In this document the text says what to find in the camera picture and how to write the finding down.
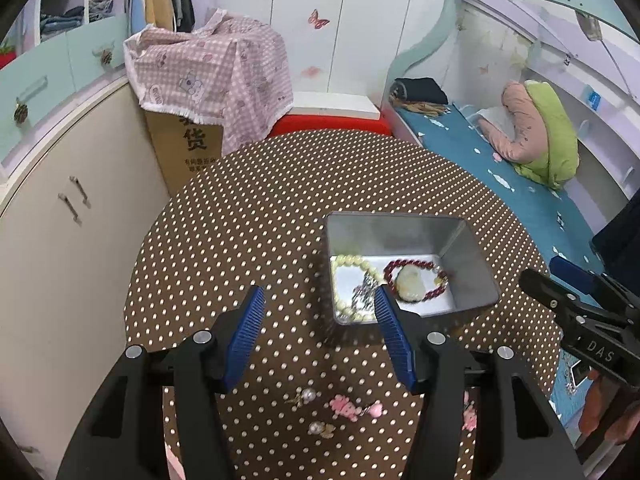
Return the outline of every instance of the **blue bedsheet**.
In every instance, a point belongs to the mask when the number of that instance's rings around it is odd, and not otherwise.
[[[546,263],[559,254],[583,269],[603,271],[589,247],[593,232],[564,190],[549,190],[517,174],[456,107],[448,107],[447,114],[434,119],[402,109],[398,113],[425,148],[467,170],[504,201],[529,232]],[[574,291],[594,304],[591,298]],[[561,351],[552,400],[563,424],[568,424],[584,405],[590,383],[584,381],[577,390],[571,386],[569,369],[576,361]]]

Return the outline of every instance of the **silver metal box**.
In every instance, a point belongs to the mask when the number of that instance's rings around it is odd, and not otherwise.
[[[428,318],[430,328],[450,332],[500,299],[500,288],[476,237],[463,218],[402,213],[334,212],[324,226],[321,297],[325,342],[333,346],[378,343],[382,334],[375,318],[344,320],[337,313],[336,295],[348,300],[362,282],[357,269],[336,269],[339,255],[362,256],[379,272],[392,260],[429,260],[449,277],[447,291],[419,303],[398,301],[400,308]]]

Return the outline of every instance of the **polka dot tablecloth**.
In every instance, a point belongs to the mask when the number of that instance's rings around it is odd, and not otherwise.
[[[530,363],[548,395],[559,354],[552,315],[517,286],[521,270],[545,269],[510,209],[452,162],[402,140],[320,130],[245,146],[199,173],[164,208],[140,250],[125,309],[129,344],[157,351],[211,327],[256,283],[266,293],[262,333],[244,377],[221,396],[220,415],[238,478],[397,478],[422,405],[396,379],[383,346],[322,342],[319,268],[331,211],[461,216],[469,220],[501,289],[500,302],[456,337],[471,349],[508,345]],[[311,386],[318,398],[286,400]],[[384,415],[332,419],[335,394]],[[165,389],[165,438],[180,442]],[[314,420],[333,438],[307,433]],[[461,433],[458,478],[469,475],[474,434]]]

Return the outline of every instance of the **red bead bracelet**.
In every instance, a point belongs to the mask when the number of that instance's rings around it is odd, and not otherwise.
[[[420,269],[427,270],[433,270],[433,267],[435,266],[433,262],[426,262],[423,260],[394,260],[392,262],[389,262],[385,267],[385,281],[389,284],[391,290],[396,296],[398,295],[398,289],[396,288],[396,283],[392,279],[391,273],[394,271],[394,269],[402,269],[402,267],[407,265],[412,265]],[[438,277],[442,280],[446,280],[447,273],[444,270],[440,270],[438,272]],[[439,295],[443,294],[445,290],[447,290],[447,287],[444,284],[441,284],[437,288],[428,291],[420,301],[432,300],[433,298],[437,298]]]

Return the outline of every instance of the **cardboard box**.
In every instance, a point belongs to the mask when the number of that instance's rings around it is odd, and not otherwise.
[[[146,126],[171,196],[222,156],[222,126],[193,124],[184,117],[145,112]]]

